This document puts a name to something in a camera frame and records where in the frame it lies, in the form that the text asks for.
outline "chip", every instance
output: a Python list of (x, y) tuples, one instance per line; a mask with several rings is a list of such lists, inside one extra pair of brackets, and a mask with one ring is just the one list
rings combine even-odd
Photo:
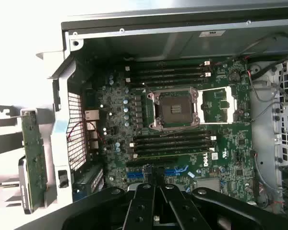
[(165, 96), (160, 98), (163, 123), (191, 123), (192, 102), (189, 96)]
[(245, 139), (239, 139), (238, 145), (245, 145)]
[(237, 176), (243, 176), (243, 170), (242, 169), (237, 169), (236, 170), (236, 175)]

